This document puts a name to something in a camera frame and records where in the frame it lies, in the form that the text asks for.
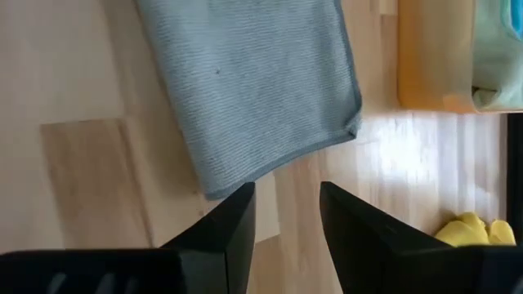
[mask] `black device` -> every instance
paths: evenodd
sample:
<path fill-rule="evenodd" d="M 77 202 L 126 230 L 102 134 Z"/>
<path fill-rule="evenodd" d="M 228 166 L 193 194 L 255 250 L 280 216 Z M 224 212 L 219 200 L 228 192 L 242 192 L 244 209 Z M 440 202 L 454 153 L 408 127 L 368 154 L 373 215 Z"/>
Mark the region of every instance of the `black device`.
<path fill-rule="evenodd" d="M 245 293 L 254 183 L 161 248 L 48 250 L 0 256 L 0 293 Z"/>
<path fill-rule="evenodd" d="M 320 210 L 345 293 L 523 293 L 520 247 L 451 247 L 329 182 Z"/>

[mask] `yellow object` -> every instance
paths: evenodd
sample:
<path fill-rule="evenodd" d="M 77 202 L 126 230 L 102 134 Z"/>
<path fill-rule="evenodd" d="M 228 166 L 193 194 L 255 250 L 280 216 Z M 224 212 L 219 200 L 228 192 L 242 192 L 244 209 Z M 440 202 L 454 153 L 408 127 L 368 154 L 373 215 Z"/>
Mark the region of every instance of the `yellow object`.
<path fill-rule="evenodd" d="M 504 220 L 495 220 L 489 229 L 476 213 L 465 212 L 452 220 L 436 238 L 451 246 L 467 245 L 516 245 L 511 226 Z"/>

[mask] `light blue cloth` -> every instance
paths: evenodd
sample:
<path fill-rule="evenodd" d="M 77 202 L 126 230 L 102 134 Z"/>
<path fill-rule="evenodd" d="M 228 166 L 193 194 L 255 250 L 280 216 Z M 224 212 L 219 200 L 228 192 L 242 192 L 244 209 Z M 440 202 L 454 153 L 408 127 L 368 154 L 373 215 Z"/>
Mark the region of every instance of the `light blue cloth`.
<path fill-rule="evenodd" d="M 355 138 L 361 98 L 339 0 L 138 3 L 208 198 Z"/>
<path fill-rule="evenodd" d="M 476 0 L 473 99 L 479 110 L 523 109 L 523 0 Z"/>

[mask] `cloth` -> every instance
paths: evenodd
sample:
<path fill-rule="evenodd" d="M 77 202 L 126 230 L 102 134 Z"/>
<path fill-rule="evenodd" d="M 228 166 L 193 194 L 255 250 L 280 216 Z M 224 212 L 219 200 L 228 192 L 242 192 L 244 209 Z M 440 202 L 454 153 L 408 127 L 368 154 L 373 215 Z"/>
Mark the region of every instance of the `cloth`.
<path fill-rule="evenodd" d="M 522 5 L 523 0 L 476 2 L 472 85 L 480 110 L 523 109 Z"/>
<path fill-rule="evenodd" d="M 476 213 L 465 212 L 452 220 L 436 238 L 451 246 L 467 245 L 516 245 L 511 226 L 504 220 L 495 220 L 489 229 Z"/>
<path fill-rule="evenodd" d="M 339 0 L 137 0 L 204 193 L 355 138 Z"/>

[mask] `gray microfiber cloth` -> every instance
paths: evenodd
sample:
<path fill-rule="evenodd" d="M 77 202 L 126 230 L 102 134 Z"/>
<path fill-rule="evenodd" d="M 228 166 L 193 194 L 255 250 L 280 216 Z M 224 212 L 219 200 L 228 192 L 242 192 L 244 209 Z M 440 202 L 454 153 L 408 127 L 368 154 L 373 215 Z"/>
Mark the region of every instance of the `gray microfiber cloth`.
<path fill-rule="evenodd" d="M 355 138 L 339 0 L 137 0 L 209 199 Z"/>

